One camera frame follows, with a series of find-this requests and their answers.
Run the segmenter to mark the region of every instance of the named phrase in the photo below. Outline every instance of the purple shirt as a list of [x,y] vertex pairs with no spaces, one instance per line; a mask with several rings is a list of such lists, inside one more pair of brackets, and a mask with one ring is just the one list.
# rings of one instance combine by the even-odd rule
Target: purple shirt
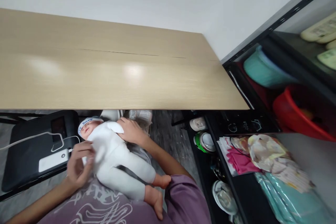
[[114,192],[93,179],[86,187],[48,213],[39,224],[211,223],[204,195],[191,178],[173,175],[165,195],[167,213],[163,212],[163,220],[160,221],[147,203],[130,201],[123,194]]

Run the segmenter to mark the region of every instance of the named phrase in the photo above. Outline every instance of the phone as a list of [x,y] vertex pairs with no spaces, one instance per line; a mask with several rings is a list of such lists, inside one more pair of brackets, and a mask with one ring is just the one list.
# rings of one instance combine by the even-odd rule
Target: phone
[[69,160],[69,150],[64,149],[45,158],[41,158],[38,162],[38,172],[43,172],[54,166],[65,163]]
[[[51,121],[51,133],[60,133],[64,138],[66,138],[67,136],[67,130],[65,128],[65,120],[64,117],[58,117],[54,120]],[[59,135],[54,135],[52,136],[52,141],[53,142],[58,142],[60,141],[61,138]]]

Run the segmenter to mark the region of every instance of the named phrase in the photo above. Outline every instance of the white hat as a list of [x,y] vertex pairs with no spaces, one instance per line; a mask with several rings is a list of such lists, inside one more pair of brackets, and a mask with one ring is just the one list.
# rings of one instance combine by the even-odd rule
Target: white hat
[[103,122],[104,120],[99,118],[98,116],[93,116],[93,117],[87,117],[85,118],[84,121],[82,121],[79,126],[78,126],[78,135],[82,136],[81,135],[81,129],[84,127],[85,124],[87,124],[88,122],[90,121],[101,121]]

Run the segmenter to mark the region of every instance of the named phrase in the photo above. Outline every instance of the wooden table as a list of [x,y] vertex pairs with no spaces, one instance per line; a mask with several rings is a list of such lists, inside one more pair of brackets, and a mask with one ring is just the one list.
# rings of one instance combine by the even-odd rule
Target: wooden table
[[0,91],[0,109],[248,109],[202,34],[8,9]]

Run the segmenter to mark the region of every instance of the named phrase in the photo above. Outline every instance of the charging cable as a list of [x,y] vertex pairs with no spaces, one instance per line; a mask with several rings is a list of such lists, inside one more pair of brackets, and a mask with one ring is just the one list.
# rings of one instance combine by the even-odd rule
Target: charging cable
[[53,149],[54,146],[52,146],[52,148],[51,148],[51,152],[55,152],[55,151],[58,151],[59,149],[62,149],[63,146],[64,146],[64,140],[65,140],[65,139],[72,138],[72,137],[77,137],[78,142],[79,142],[79,143],[81,142],[81,140],[79,139],[78,136],[69,136],[69,137],[63,139],[63,137],[62,137],[62,135],[61,135],[60,133],[44,132],[44,133],[41,133],[41,134],[38,134],[38,135],[34,135],[34,136],[31,136],[31,137],[29,136],[29,137],[27,137],[27,138],[24,138],[24,139],[21,139],[21,140],[19,140],[19,141],[14,142],[14,143],[11,143],[11,144],[7,145],[6,147],[0,148],[0,151],[2,151],[2,150],[6,150],[6,149],[8,149],[8,148],[10,148],[10,147],[12,147],[12,146],[14,146],[14,145],[16,145],[16,144],[19,144],[19,143],[23,142],[23,141],[26,141],[26,140],[31,139],[31,138],[34,138],[34,137],[39,137],[39,136],[44,135],[44,134],[49,134],[49,135],[59,135],[60,138],[61,138],[62,146],[59,147],[59,148],[57,148],[57,149],[55,149],[55,150]]

